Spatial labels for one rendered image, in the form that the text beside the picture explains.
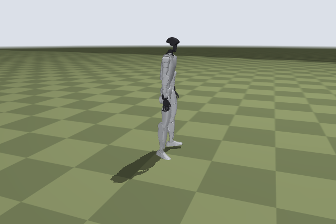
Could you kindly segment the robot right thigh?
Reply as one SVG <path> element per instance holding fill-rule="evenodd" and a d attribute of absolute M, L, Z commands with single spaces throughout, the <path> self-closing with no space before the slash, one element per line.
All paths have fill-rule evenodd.
<path fill-rule="evenodd" d="M 167 100 L 169 100 L 169 103 L 171 104 L 170 97 L 169 96 L 167 96 L 167 97 L 168 97 Z M 159 102 L 163 104 L 162 96 L 159 97 Z M 165 107 L 164 107 L 164 109 L 165 109 Z M 163 106 L 162 106 L 162 110 L 163 110 Z M 167 112 L 164 112 L 164 111 L 161 111 L 161 112 L 162 112 L 162 122 L 160 122 L 160 123 L 162 123 L 163 128 L 165 129 L 165 127 L 168 126 L 170 118 L 171 118 L 171 107 Z"/>

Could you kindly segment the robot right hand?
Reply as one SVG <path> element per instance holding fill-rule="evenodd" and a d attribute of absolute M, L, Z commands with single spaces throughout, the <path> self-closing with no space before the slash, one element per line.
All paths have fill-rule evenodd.
<path fill-rule="evenodd" d="M 162 94 L 162 100 L 163 100 L 163 110 L 162 111 L 164 111 L 164 112 L 167 112 L 171 107 L 171 104 L 169 103 L 169 100 L 167 100 L 167 99 L 168 99 L 168 97 L 164 98 L 164 95 Z M 165 109 L 164 109 L 164 107 L 165 107 Z"/>

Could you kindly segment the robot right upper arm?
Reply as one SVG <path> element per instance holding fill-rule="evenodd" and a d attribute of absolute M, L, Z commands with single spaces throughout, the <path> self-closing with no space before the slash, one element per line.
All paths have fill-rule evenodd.
<path fill-rule="evenodd" d="M 169 56 L 163 57 L 162 58 L 162 79 L 164 76 L 167 76 L 167 72 L 169 70 L 169 64 L 170 64 L 170 57 Z"/>

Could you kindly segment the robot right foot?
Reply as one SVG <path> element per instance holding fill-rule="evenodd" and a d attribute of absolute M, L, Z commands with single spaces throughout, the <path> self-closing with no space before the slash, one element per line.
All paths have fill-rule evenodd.
<path fill-rule="evenodd" d="M 159 157 L 161 157 L 162 159 L 165 159 L 165 160 L 170 160 L 170 159 L 171 159 L 170 157 L 168 157 L 168 156 L 166 155 L 165 152 L 163 152 L 163 154 L 160 153 L 160 150 L 158 150 L 158 151 L 156 152 L 156 155 L 159 156 Z"/>

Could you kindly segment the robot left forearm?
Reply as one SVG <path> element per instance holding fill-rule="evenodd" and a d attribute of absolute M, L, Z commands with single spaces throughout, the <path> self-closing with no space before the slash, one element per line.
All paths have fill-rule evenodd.
<path fill-rule="evenodd" d="M 175 85 L 175 77 L 173 77 L 172 81 L 170 82 L 170 87 L 174 90 Z"/>

